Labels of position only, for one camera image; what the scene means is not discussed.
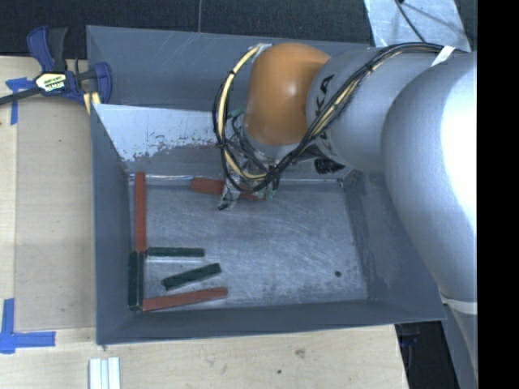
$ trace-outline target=red stick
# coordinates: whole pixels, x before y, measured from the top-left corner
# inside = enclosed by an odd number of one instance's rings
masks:
[[[179,306],[187,306],[197,302],[220,300],[229,293],[226,287],[215,289],[201,289],[190,293],[173,294],[164,297],[148,298],[143,300],[142,311],[163,310]]]
[[[135,250],[146,252],[146,174],[135,174]]]

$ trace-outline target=blue clamp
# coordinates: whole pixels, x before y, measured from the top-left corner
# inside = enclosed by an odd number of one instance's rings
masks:
[[[0,353],[12,354],[17,348],[52,347],[55,345],[56,331],[15,333],[15,299],[3,302],[2,332],[0,332]]]
[[[54,59],[50,52],[49,41],[47,40],[48,35],[49,26],[36,28],[27,35],[29,52],[40,64],[42,72],[54,70]]]
[[[32,81],[32,85],[23,79],[11,79],[7,85],[13,91],[8,96],[0,97],[0,105],[13,103],[11,124],[18,121],[18,105],[16,101],[28,96],[41,94],[43,96],[60,96],[84,105],[85,91],[81,81],[96,79],[97,93],[101,102],[106,103],[112,95],[112,78],[110,68],[105,62],[98,62],[90,71],[75,73],[68,71],[63,58],[63,42],[66,28],[49,28],[41,26],[31,31],[27,36],[27,45],[31,56],[41,67],[41,73]]]

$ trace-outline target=wooden table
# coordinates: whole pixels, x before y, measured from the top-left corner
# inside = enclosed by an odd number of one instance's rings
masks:
[[[31,58],[0,57],[0,96],[10,93],[4,85],[6,79],[32,78],[38,71],[38,64]],[[59,108],[67,108],[63,101],[21,101],[19,120],[31,108],[52,111],[56,103]],[[15,276],[23,275],[15,274],[18,127],[10,125],[10,117],[11,106],[0,107],[0,311],[3,299],[15,295]],[[70,198],[69,206],[75,200]],[[52,212],[53,208],[49,208],[49,220]],[[54,263],[56,276],[60,269],[66,269],[59,261]],[[56,289],[52,297],[55,301],[74,297]],[[44,301],[35,300],[31,307],[42,315],[49,310]],[[0,354],[0,388],[87,387],[88,361],[92,357],[120,358],[123,389],[408,387],[394,327],[383,326],[108,347],[96,345],[95,327],[64,328],[57,331],[55,347],[19,348],[13,355]]]

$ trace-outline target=white tape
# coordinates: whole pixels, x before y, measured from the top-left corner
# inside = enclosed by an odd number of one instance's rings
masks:
[[[444,48],[438,53],[438,56],[432,61],[431,67],[438,65],[441,62],[445,62],[451,53],[454,51],[455,47],[453,46],[444,46]]]
[[[259,47],[259,50],[252,57],[252,61],[255,61],[262,54],[262,52],[270,48],[272,46],[272,43],[259,43],[258,45],[251,46],[249,49],[252,49],[256,46]]]
[[[441,301],[444,304],[447,304],[451,309],[458,311],[459,313],[468,314],[468,315],[478,315],[478,302],[467,302],[467,301],[459,301],[452,300],[451,298],[446,298],[443,295],[440,295]]]

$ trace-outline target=gray bin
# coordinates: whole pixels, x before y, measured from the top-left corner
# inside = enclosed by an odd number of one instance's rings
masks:
[[[91,114],[97,343],[240,336],[445,318],[438,289],[389,198],[385,181],[353,169],[284,174],[272,201],[191,191],[223,178],[208,113],[227,72],[251,45],[289,41],[123,28],[88,28],[88,60],[108,62],[114,92]],[[302,41],[331,56],[362,47]],[[246,67],[231,108],[246,99]],[[222,273],[177,292],[226,286],[225,300],[173,310],[127,306],[135,172],[147,174],[148,246],[198,246],[203,260],[144,265],[144,296],[160,279],[218,262]]]

